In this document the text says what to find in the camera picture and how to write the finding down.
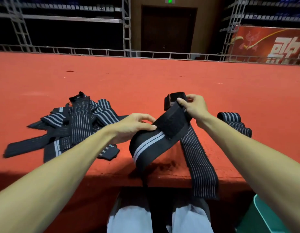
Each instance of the red surface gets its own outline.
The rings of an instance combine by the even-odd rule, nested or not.
[[[254,139],[300,162],[300,66],[0,53],[0,189],[43,164],[42,150],[4,159],[7,144],[44,134],[26,126],[79,91],[94,100],[106,98],[118,115],[156,118],[164,112],[167,94],[201,94],[210,113],[238,112]],[[218,175],[221,195],[248,189],[219,147],[192,125]],[[94,162],[84,186],[141,185],[129,143],[118,147],[113,161]],[[150,170],[150,186],[191,186],[179,143]],[[80,196],[91,191],[80,190]]]

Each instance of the dark brown door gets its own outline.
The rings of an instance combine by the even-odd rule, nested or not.
[[[197,8],[142,7],[143,51],[191,50]]]

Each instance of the person's left arm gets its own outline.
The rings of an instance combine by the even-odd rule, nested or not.
[[[109,144],[139,130],[155,130],[148,114],[131,114],[108,125],[0,192],[0,232],[43,232],[66,205],[87,170]]]

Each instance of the green plastic bin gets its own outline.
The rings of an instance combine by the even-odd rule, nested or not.
[[[253,197],[253,202],[236,230],[237,233],[290,233],[258,195]]]

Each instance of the red banner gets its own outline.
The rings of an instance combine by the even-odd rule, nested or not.
[[[227,61],[300,64],[300,29],[240,26],[230,43]]]

